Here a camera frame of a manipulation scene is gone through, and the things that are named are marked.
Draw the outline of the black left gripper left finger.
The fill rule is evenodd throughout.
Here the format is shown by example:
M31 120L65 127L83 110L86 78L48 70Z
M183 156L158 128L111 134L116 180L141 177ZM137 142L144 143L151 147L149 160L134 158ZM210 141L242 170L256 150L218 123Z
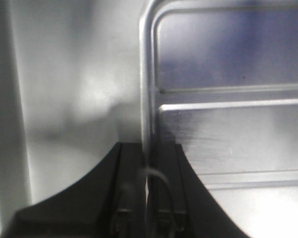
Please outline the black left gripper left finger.
M17 211L5 238L144 238L142 145L116 143L80 180Z

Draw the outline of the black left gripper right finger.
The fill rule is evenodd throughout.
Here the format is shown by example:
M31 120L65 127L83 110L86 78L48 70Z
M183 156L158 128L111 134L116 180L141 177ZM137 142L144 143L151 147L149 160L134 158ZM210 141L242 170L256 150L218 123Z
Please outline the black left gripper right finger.
M180 144L161 143L150 155L147 232L150 238L246 238L216 202Z

